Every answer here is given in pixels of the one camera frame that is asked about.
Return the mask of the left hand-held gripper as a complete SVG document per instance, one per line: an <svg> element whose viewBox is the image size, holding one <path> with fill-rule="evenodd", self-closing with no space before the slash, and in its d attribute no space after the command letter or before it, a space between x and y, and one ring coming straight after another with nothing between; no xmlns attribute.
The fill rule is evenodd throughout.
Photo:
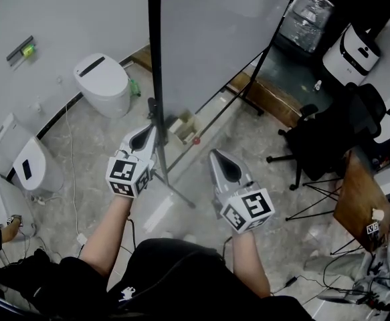
<svg viewBox="0 0 390 321"><path fill-rule="evenodd" d="M149 124L123 138L120 150L109 158L106 170L106 182L115 195L135 199L147 188L155 164L156 137L157 128Z"/></svg>

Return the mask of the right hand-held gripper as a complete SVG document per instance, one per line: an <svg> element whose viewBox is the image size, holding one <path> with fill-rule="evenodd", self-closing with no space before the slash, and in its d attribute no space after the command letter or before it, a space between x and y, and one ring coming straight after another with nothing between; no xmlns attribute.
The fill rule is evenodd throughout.
<svg viewBox="0 0 390 321"><path fill-rule="evenodd" d="M223 150L209 153L209 168L213 181L213 207L237 234L263 225L275 208L266 188L252 181L248 166Z"/></svg>

